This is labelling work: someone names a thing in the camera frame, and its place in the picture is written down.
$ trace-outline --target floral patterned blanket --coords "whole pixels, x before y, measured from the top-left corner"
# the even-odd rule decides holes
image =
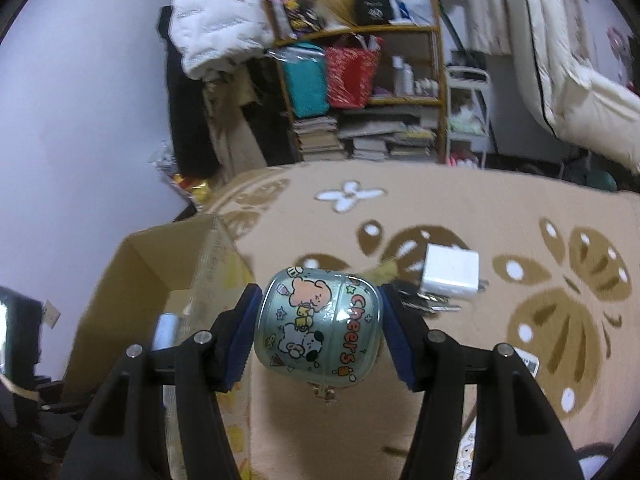
[[[257,282],[290,266],[364,270],[395,258],[418,282],[429,242],[480,254],[485,294],[429,319],[457,341],[507,341],[581,457],[605,460],[640,410],[640,198],[538,177],[359,161],[236,177],[219,213]],[[421,396],[383,348],[374,371],[326,406],[308,384],[252,365],[255,478],[397,478]],[[465,399],[471,418],[475,391]]]

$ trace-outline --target white puffer jacket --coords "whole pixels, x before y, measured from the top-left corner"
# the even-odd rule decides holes
[[[173,0],[173,6],[169,35],[191,79],[232,72],[273,43],[262,0]]]

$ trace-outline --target black bag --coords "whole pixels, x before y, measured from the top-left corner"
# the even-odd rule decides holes
[[[354,10],[358,25],[385,25],[394,18],[389,0],[356,0]]]

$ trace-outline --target cardboard box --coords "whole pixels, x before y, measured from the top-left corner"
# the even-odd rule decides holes
[[[82,316],[65,375],[63,398],[84,396],[107,377],[127,347],[150,347],[159,316],[181,316],[177,344],[208,329],[233,308],[253,278],[222,220],[200,215],[129,235],[105,269]],[[243,478],[249,475],[249,367],[220,412]],[[167,443],[172,477],[184,478],[175,398]]]

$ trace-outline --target white rolling cart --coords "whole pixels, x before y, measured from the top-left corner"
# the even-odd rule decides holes
[[[451,142],[461,141],[470,144],[470,150],[482,153],[480,168],[484,170],[486,154],[493,151],[490,136],[492,89],[491,77],[485,70],[468,66],[447,67],[447,160],[451,153]],[[469,131],[459,131],[452,127],[451,97],[457,93],[466,92],[469,95],[468,104],[473,106],[474,115],[481,125],[482,134]],[[484,113],[480,105],[477,92],[484,98]]]

